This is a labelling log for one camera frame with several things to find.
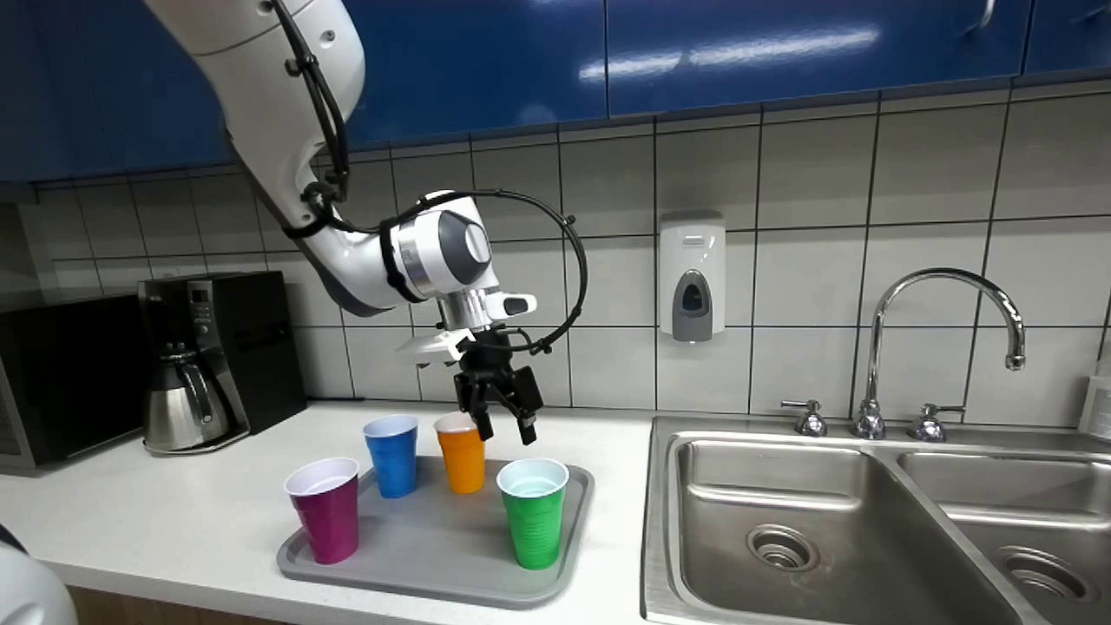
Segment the stainless steel sink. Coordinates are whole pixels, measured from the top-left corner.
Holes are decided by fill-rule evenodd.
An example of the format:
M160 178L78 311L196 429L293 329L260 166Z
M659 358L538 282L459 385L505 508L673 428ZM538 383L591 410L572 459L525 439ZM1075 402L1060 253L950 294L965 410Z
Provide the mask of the stainless steel sink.
M677 584L717 611L1013 622L893 471L852 446L677 444Z
M1111 444L655 419L649 622L1107 622Z
M1048 622L1111 622L1111 463L911 452L899 465Z

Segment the sink drain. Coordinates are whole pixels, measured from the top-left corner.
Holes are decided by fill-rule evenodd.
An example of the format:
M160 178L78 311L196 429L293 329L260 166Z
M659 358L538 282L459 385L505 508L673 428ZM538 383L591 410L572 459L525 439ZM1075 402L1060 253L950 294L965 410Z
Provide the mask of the sink drain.
M751 548L761 563L773 569L808 569L818 563L812 540L788 525L761 525L751 534Z
M1003 569L1010 578L1034 588L1041 593L1060 593L1071 599L1089 593L1071 569L1065 569L1053 553L1041 553L1041 548L1008 545Z

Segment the wall cabinet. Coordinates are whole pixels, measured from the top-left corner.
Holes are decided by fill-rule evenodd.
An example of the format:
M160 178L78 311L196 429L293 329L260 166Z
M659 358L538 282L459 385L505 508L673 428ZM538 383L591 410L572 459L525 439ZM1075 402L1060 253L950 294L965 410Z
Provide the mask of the wall cabinet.
M68 139L68 178L221 158L210 91L140 0L24 2Z
M0 181L40 181L68 171L63 114L49 91L24 2L0 2Z
M366 56L355 144L602 119L599 0L350 0Z
M612 0L612 114L1010 78L1025 25L1028 0Z
M1111 70L1107 0L346 0L350 144ZM0 181L230 162L140 0L0 2Z
M1028 44L1028 76L1111 70L1107 0L1036 0Z

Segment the plastic cup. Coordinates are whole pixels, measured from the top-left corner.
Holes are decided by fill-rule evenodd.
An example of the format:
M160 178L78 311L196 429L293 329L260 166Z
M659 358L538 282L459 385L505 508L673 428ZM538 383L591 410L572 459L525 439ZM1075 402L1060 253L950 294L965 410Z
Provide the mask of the plastic cup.
M363 424L363 439L376 463L376 483L383 498L396 498L416 490L416 419L383 417Z
M358 470L350 459L319 459L284 479L317 563L339 563L358 548Z
M545 459L517 459L497 471L517 564L547 569L557 557L567 479L567 465Z
M479 494L486 487L486 444L479 428L465 414L449 414L437 419L437 439L443 456L449 490Z

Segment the white soap dispenser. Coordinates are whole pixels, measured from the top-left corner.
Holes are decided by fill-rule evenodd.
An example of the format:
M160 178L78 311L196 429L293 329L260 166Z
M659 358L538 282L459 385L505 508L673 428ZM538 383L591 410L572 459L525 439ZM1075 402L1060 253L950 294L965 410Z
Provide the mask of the white soap dispenser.
M686 343L724 329L722 214L659 222L659 329Z

